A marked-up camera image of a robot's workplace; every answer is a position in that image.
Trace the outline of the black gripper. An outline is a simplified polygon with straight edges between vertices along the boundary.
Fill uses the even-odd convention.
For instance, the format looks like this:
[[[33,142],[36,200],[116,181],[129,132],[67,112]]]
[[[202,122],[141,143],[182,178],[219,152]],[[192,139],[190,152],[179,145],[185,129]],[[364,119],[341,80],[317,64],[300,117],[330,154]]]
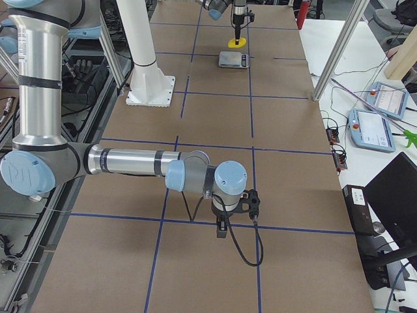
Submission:
[[[245,5],[233,5],[232,25],[235,28],[235,44],[240,42],[240,27],[244,23]]]
[[[218,209],[214,204],[211,205],[212,212],[216,215],[216,237],[226,238],[227,226],[226,216],[229,218],[232,216],[231,212],[224,213],[223,210]]]

